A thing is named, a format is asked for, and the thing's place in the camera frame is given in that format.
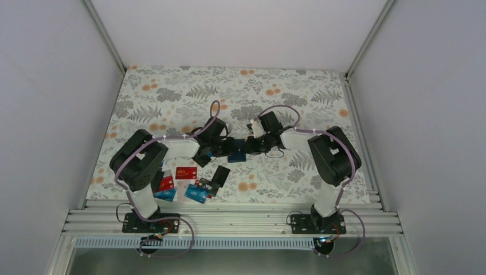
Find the blue leather card holder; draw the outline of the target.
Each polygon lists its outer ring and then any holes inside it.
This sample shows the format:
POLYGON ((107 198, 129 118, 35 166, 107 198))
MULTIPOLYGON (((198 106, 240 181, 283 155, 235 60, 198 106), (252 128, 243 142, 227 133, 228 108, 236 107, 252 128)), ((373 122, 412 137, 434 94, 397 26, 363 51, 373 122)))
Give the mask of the blue leather card holder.
POLYGON ((232 153, 227 156, 228 163, 241 163, 246 161, 244 152, 244 139, 235 139, 232 146, 232 153))

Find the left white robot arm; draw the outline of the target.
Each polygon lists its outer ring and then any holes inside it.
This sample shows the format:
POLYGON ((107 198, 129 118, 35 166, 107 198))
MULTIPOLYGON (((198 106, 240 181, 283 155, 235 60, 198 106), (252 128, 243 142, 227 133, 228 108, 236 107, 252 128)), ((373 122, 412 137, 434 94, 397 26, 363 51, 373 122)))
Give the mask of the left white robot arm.
POLYGON ((159 206, 153 197, 152 181, 167 159, 190 158, 204 167, 212 158, 238 152, 236 140, 228 135, 227 125, 211 117, 203 127, 183 135, 154 137, 137 130, 109 162, 115 183, 126 192, 136 223, 146 232, 159 226, 159 206))

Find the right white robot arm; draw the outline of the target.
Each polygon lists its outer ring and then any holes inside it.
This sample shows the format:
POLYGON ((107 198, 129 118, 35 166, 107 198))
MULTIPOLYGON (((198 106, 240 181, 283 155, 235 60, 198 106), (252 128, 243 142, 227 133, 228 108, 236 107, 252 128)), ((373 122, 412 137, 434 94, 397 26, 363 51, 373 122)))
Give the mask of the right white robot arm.
POLYGON ((312 208, 317 214, 310 224, 315 232, 325 233, 332 226, 331 215, 337 212, 344 188, 362 165, 344 131, 338 126, 324 131, 285 127, 273 112, 252 119, 246 126, 250 130, 243 148, 246 154, 266 154, 273 148, 311 154, 323 183, 312 208))

